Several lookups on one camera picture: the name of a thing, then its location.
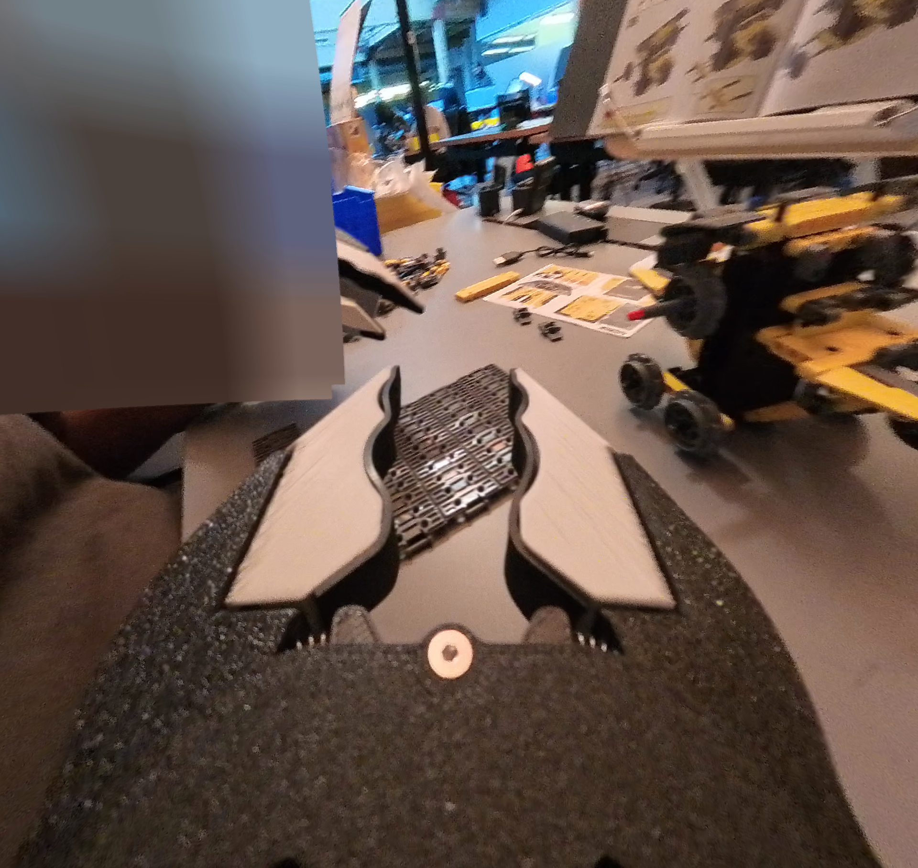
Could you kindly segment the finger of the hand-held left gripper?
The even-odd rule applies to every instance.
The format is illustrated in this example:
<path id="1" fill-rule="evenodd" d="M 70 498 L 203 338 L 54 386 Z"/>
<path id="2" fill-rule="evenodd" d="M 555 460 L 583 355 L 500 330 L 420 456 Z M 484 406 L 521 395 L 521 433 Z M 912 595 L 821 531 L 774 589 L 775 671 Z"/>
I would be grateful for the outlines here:
<path id="1" fill-rule="evenodd" d="M 341 322 L 345 331 L 376 341 L 386 339 L 384 326 L 368 313 L 357 301 L 341 299 Z"/>
<path id="2" fill-rule="evenodd" d="M 336 250 L 339 277 L 415 314 L 425 312 L 415 293 L 360 241 L 347 233 L 337 233 Z"/>

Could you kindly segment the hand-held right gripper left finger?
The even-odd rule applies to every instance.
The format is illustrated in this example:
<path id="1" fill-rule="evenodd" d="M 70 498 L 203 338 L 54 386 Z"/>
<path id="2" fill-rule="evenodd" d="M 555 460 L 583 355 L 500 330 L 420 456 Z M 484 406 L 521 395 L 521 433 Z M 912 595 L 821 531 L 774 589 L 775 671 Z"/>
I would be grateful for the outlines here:
<path id="1" fill-rule="evenodd" d="M 379 371 L 285 452 L 224 596 L 233 610 L 292 609 L 298 639 L 328 640 L 340 610 L 369 611 L 397 577 L 398 365 Z"/>

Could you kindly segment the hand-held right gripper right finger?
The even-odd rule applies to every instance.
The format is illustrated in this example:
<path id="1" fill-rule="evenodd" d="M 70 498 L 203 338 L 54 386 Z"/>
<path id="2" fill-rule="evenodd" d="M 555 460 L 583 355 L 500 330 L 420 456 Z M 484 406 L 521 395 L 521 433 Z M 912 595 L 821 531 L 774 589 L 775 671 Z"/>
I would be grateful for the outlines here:
<path id="1" fill-rule="evenodd" d="M 676 596 L 619 457 L 521 368 L 508 381 L 506 584 L 534 632 L 553 617 L 582 646 L 619 646 L 611 611 L 668 613 Z"/>

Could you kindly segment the large grey tread link mat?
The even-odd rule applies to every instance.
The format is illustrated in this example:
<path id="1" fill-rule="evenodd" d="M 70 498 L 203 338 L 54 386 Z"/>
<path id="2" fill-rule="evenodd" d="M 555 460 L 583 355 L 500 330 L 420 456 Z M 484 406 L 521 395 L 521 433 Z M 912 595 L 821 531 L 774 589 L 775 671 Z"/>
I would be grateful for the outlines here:
<path id="1" fill-rule="evenodd" d="M 509 373 L 489 364 L 401 408 L 384 483 L 402 563 L 515 489 L 509 395 Z"/>

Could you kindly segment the pile of small toy parts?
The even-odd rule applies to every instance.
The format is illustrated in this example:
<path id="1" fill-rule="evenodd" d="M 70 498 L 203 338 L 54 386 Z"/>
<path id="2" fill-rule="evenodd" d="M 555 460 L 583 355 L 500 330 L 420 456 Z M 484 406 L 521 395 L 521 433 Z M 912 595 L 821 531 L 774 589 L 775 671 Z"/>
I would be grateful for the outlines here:
<path id="1" fill-rule="evenodd" d="M 384 259 L 383 263 L 412 291 L 436 286 L 451 268 L 443 248 L 413 258 Z"/>

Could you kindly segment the large blue plastic bin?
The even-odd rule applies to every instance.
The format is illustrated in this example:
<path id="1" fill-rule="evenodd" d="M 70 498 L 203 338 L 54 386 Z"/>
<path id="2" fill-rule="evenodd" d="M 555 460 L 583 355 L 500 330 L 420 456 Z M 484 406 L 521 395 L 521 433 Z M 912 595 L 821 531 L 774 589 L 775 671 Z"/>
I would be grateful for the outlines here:
<path id="1" fill-rule="evenodd" d="M 337 230 L 365 246 L 373 255 L 383 253 L 379 219 L 373 191 L 345 186 L 331 196 L 332 212 Z"/>

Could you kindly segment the long yellow toy brick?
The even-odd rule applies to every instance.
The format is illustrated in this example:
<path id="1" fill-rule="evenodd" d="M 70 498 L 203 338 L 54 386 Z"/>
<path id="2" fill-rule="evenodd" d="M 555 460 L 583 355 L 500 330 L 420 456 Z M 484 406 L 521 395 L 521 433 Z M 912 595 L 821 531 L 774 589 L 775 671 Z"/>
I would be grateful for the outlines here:
<path id="1" fill-rule="evenodd" d="M 460 304 L 469 304 L 505 289 L 519 281 L 520 278 L 518 272 L 504 271 L 483 281 L 465 286 L 455 293 L 454 299 Z"/>

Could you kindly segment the yellow printed sticker sheet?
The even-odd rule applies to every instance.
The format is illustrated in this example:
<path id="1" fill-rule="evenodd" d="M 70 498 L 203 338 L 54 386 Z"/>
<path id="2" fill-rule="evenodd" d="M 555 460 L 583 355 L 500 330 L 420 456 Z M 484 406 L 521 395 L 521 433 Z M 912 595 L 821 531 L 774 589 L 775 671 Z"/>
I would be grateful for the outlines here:
<path id="1" fill-rule="evenodd" d="M 635 278 L 549 264 L 489 294 L 485 301 L 598 333 L 628 338 L 651 323 L 641 313 L 656 300 Z"/>

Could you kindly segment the black power brick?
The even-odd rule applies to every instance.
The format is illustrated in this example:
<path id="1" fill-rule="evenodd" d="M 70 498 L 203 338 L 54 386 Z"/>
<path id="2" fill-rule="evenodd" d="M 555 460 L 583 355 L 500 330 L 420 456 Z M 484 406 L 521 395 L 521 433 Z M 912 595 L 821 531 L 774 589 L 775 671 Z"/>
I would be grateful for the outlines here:
<path id="1" fill-rule="evenodd" d="M 592 244 L 607 240 L 603 221 L 597 221 L 576 212 L 553 212 L 539 216 L 533 229 L 561 244 Z"/>

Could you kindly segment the black metal pole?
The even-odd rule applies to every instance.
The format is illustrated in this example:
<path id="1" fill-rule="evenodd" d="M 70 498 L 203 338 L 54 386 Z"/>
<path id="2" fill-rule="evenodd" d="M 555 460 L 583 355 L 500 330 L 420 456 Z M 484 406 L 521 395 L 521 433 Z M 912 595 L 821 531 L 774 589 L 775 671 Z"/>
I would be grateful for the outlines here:
<path id="1" fill-rule="evenodd" d="M 418 71 L 418 46 L 409 15 L 407 0 L 395 0 L 399 33 L 404 52 L 405 66 L 409 83 L 411 104 L 416 120 L 416 133 L 419 142 L 419 153 L 424 166 L 430 169 L 431 150 L 427 125 L 425 102 L 420 87 Z"/>

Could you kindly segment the yellow black toy vehicle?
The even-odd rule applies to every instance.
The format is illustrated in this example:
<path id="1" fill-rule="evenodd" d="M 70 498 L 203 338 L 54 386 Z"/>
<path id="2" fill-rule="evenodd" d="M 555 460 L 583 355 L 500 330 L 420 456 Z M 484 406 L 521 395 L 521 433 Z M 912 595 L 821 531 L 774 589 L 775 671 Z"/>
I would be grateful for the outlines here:
<path id="1" fill-rule="evenodd" d="M 719 206 L 660 228 L 656 262 L 634 277 L 689 368 L 629 355 L 619 385 L 644 412 L 662 406 L 684 454 L 714 452 L 734 424 L 883 415 L 917 446 L 916 326 L 889 314 L 916 304 L 916 177 Z"/>

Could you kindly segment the white book stand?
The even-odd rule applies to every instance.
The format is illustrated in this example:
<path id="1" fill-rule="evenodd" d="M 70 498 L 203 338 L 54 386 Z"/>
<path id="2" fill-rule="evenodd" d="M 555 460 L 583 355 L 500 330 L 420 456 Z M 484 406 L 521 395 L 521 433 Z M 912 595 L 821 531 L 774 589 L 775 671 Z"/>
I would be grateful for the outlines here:
<path id="1" fill-rule="evenodd" d="M 602 140 L 624 159 L 683 163 L 784 159 L 916 161 L 916 98 L 773 117 L 676 122 L 596 135 L 590 121 L 627 0 L 585 0 L 561 84 L 553 138 Z"/>

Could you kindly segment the toy instruction booklet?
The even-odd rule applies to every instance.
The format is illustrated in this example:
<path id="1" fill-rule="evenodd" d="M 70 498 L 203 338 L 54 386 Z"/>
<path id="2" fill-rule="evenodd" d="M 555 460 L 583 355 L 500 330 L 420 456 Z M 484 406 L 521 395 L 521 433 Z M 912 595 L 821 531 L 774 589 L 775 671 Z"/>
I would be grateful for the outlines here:
<path id="1" fill-rule="evenodd" d="M 916 98 L 917 0 L 627 0 L 596 135 Z"/>

